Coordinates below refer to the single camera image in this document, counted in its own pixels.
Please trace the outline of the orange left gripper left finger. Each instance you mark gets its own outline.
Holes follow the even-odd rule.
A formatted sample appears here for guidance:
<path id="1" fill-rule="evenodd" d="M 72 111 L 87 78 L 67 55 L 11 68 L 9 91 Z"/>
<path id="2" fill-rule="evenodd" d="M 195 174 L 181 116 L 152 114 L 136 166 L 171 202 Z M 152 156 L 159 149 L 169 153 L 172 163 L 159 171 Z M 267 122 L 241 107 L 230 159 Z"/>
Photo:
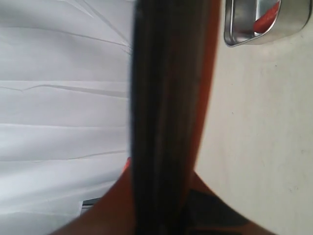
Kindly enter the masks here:
<path id="1" fill-rule="evenodd" d="M 119 179 L 91 209 L 52 234 L 133 235 L 135 213 L 130 163 L 128 158 Z"/>

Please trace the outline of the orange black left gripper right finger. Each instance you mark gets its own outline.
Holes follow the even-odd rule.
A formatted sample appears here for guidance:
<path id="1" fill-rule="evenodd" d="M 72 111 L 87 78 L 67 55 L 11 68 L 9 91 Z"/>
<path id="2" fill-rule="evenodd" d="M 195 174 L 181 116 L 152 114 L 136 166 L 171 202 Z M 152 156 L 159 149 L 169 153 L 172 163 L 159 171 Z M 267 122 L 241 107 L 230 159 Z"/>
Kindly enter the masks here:
<path id="1" fill-rule="evenodd" d="M 194 174 L 187 207 L 188 235 L 271 235 L 272 232 L 248 220 Z"/>

